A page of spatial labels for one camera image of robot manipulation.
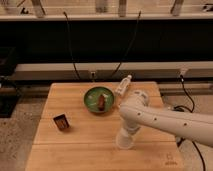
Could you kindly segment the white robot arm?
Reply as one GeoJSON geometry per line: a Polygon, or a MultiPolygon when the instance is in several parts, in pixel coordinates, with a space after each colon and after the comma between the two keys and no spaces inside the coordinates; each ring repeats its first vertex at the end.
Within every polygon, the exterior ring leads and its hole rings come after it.
{"type": "Polygon", "coordinates": [[[130,149],[133,146],[132,136],[141,125],[213,147],[212,115],[153,108],[148,104],[149,97],[141,90],[133,91],[120,104],[119,114],[123,124],[116,136],[119,148],[130,149]]]}

